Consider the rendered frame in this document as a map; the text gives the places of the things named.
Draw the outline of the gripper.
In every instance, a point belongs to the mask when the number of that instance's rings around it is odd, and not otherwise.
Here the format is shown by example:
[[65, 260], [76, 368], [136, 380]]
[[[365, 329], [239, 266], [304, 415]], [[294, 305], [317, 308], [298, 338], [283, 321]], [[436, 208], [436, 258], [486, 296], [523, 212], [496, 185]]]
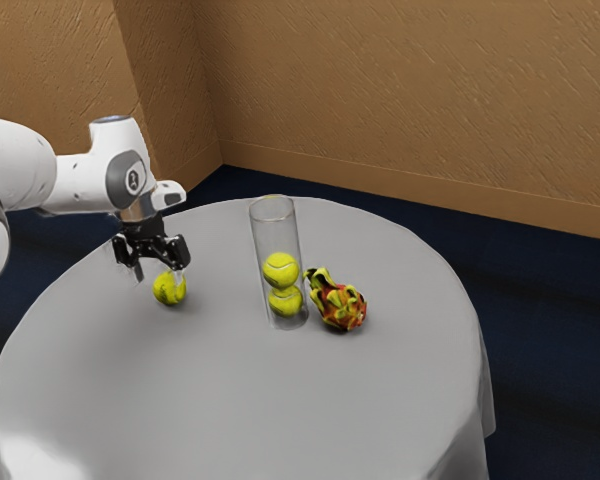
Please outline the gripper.
[[169, 237], [161, 213], [139, 222], [122, 222], [119, 232], [111, 239], [115, 259], [119, 264], [133, 268], [137, 283], [144, 280], [141, 258], [159, 260], [173, 271], [175, 297], [186, 296], [184, 269], [191, 262], [186, 240], [181, 234]]

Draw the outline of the clear plastic tube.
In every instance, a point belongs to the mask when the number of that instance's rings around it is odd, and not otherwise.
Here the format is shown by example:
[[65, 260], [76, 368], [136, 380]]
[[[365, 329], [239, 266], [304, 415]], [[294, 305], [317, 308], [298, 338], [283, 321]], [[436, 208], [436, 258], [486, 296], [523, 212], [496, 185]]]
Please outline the clear plastic tube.
[[[307, 321], [308, 307], [302, 280], [302, 257], [294, 202], [281, 194], [265, 195], [253, 200], [249, 204], [248, 212], [256, 251], [257, 271], [269, 323], [278, 330], [297, 329]], [[302, 292], [303, 305], [300, 312], [290, 318], [275, 315], [267, 301], [269, 290], [274, 287], [265, 281], [262, 266], [266, 258], [275, 252], [288, 253], [299, 263], [299, 277], [294, 285]]]

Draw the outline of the yellow tennis ball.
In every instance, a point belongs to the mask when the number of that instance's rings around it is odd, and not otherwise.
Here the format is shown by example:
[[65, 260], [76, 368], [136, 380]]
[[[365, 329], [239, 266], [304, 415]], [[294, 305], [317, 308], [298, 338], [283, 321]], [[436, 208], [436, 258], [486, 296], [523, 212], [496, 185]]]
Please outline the yellow tennis ball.
[[153, 282], [152, 291], [155, 299], [167, 306], [177, 305], [186, 297], [175, 297], [173, 270], [160, 273]]
[[299, 272], [297, 260], [285, 252], [272, 253], [262, 266], [265, 281], [277, 289], [293, 286], [299, 277]]
[[303, 305], [303, 295], [295, 286], [271, 288], [267, 297], [271, 311], [282, 318], [290, 318], [298, 314]]

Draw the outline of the red dragon fruit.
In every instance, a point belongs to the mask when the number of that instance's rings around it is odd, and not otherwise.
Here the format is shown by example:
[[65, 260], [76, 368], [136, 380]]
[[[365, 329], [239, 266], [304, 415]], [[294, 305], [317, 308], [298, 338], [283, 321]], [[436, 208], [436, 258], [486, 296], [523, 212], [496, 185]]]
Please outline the red dragon fruit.
[[326, 267], [305, 270], [303, 279], [309, 283], [310, 299], [326, 325], [347, 332], [363, 325], [367, 301], [353, 285], [336, 283]]

